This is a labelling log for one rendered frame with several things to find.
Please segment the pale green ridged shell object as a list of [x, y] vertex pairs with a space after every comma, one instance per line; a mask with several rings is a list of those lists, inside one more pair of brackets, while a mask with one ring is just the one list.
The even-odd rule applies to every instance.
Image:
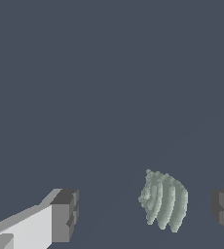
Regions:
[[170, 226], [178, 232], [187, 213], [188, 191], [174, 177], [146, 170], [146, 183], [138, 198], [145, 209], [148, 225], [158, 223], [160, 230]]

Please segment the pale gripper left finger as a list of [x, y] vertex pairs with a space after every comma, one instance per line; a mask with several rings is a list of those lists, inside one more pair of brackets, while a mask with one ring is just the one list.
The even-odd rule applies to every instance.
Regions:
[[53, 189], [38, 205], [0, 222], [0, 249], [49, 249], [69, 242], [79, 216], [79, 191]]

